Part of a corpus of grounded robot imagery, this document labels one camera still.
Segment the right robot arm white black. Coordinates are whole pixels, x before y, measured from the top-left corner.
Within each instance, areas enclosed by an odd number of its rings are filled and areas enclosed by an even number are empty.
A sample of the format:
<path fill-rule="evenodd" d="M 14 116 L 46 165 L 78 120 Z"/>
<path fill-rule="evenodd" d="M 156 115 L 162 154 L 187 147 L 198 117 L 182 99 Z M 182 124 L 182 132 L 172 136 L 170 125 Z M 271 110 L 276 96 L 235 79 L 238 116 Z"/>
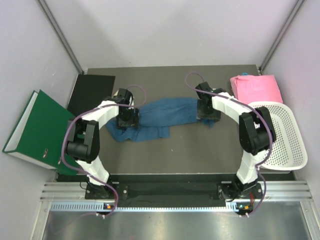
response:
<path fill-rule="evenodd" d="M 245 198 L 258 180 L 258 168 L 271 155 L 276 133 L 269 110 L 262 106 L 253 108 L 236 100 L 221 88 L 210 88 L 205 81 L 195 87 L 197 118 L 220 121 L 225 114 L 238 124 L 239 143 L 243 155 L 231 186 L 222 193 L 230 200 Z"/>

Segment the blue t shirt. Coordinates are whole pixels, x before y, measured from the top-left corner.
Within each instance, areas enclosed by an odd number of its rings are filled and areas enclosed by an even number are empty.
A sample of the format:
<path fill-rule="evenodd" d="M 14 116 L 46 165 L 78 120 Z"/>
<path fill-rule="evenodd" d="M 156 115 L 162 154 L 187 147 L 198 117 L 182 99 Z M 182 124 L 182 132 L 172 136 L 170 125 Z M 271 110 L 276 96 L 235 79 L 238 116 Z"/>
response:
<path fill-rule="evenodd" d="M 117 142 L 145 142 L 169 138 L 170 127 L 198 122 L 212 128 L 214 120 L 197 118 L 197 101 L 192 97 L 162 98 L 140 107 L 138 127 L 119 129 L 114 118 L 109 120 L 105 127 Z"/>

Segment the white perforated plastic basket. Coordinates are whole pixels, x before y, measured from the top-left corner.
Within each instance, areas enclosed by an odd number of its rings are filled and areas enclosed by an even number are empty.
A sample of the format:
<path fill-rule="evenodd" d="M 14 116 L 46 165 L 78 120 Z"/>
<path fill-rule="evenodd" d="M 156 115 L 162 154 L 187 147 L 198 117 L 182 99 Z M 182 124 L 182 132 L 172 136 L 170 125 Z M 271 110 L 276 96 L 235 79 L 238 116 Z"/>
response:
<path fill-rule="evenodd" d="M 276 135 L 271 155 L 261 167 L 275 171 L 302 169 L 308 162 L 308 155 L 292 110 L 283 103 L 272 101 L 257 101 L 249 105 L 269 110 Z"/>

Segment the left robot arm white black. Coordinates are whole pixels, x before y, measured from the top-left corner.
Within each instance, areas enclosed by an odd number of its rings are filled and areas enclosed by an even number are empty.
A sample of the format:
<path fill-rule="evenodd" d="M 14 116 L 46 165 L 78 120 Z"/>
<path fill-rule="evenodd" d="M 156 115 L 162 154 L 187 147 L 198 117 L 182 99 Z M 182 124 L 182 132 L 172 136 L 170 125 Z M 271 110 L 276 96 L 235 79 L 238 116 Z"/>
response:
<path fill-rule="evenodd" d="M 120 88 L 88 113 L 70 119 L 63 148 L 87 175 L 87 193 L 101 199 L 115 196 L 110 174 L 99 158 L 100 129 L 112 119 L 117 130 L 139 125 L 139 109 L 134 107 L 134 95 L 128 89 Z"/>

